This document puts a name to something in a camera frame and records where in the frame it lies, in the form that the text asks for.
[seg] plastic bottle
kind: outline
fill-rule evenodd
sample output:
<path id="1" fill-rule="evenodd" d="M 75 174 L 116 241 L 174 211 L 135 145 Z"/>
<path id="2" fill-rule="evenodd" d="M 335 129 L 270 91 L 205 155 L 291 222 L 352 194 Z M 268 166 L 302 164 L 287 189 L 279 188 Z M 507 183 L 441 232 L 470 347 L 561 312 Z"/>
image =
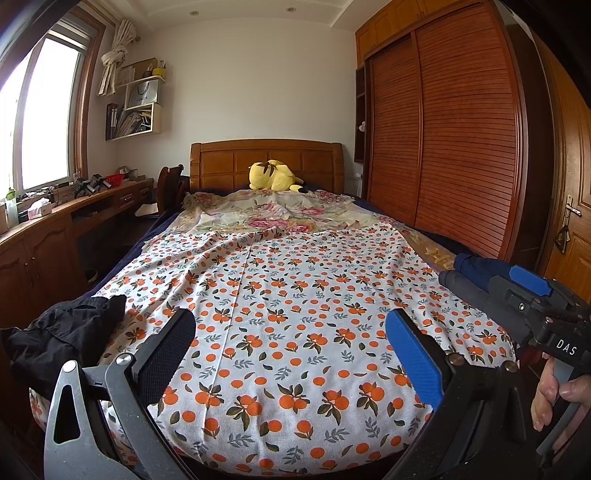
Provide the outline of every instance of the plastic bottle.
<path id="1" fill-rule="evenodd" d="M 6 220 L 9 229 L 18 225 L 17 192 L 13 188 L 6 194 Z"/>

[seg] blue fabric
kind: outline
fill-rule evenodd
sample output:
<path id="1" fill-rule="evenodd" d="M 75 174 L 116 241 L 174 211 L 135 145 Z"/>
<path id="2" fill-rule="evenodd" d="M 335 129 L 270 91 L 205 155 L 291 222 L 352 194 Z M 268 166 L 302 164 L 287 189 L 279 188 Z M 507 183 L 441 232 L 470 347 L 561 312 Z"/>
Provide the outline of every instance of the blue fabric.
<path id="1" fill-rule="evenodd" d="M 133 247 L 131 247 L 129 252 L 127 252 L 127 254 L 119 261 L 119 263 L 117 263 L 113 267 L 113 269 L 105 276 L 105 278 L 98 282 L 92 290 L 87 291 L 84 295 L 80 296 L 79 298 L 87 299 L 89 297 L 92 297 L 94 294 L 96 294 L 96 292 L 98 292 L 101 288 L 107 285 L 111 278 L 116 276 L 117 273 L 119 273 L 127 264 L 129 264 L 129 262 L 131 262 L 134 258 L 137 258 L 140 255 L 144 243 L 146 243 L 148 240 L 153 239 L 159 233 L 164 232 L 170 226 L 170 224 L 174 222 L 174 219 L 178 217 L 179 213 L 180 210 L 178 209 L 166 210 L 166 212 L 164 212 L 160 217 L 156 219 L 154 224 L 144 234 L 144 236 Z"/>
<path id="2" fill-rule="evenodd" d="M 474 285 L 488 292 L 488 282 L 492 277 L 500 276 L 510 280 L 511 265 L 496 258 L 481 258 L 459 254 L 453 268 L 470 280 Z"/>

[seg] pikachu plush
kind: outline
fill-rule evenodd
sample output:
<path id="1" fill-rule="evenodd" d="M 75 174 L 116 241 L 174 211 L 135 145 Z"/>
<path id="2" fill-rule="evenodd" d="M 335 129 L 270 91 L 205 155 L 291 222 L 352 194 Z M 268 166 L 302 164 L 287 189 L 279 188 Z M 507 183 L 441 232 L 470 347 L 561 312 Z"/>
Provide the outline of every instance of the pikachu plush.
<path id="1" fill-rule="evenodd" d="M 268 160 L 257 162 L 250 167 L 248 178 L 251 182 L 252 190 L 273 190 L 274 192 L 283 192 L 292 190 L 294 192 L 305 193 L 302 186 L 304 181 L 296 177 L 290 168 L 278 160 Z"/>

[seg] wooden chair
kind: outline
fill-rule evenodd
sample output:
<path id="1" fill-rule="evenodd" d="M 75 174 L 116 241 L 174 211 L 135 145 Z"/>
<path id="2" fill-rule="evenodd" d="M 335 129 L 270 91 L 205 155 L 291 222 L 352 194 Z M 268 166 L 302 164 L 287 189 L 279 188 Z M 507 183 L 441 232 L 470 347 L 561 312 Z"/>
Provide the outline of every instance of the wooden chair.
<path id="1" fill-rule="evenodd" d="M 189 191 L 189 177 L 182 176 L 184 167 L 163 167 L 156 185 L 156 204 L 158 214 L 162 215 L 169 208 L 178 208 L 183 204 L 185 193 Z"/>

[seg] black jacket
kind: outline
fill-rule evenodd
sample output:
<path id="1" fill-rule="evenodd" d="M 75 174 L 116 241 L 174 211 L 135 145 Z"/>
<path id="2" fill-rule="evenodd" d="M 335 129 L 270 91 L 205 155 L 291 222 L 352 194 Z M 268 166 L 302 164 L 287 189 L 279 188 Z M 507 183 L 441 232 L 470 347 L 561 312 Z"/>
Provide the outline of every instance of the black jacket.
<path id="1" fill-rule="evenodd" d="M 111 332 L 125 314 L 126 297 L 63 301 L 46 310 L 24 330 L 0 330 L 13 376 L 51 400 L 62 365 L 76 360 L 96 365 Z"/>

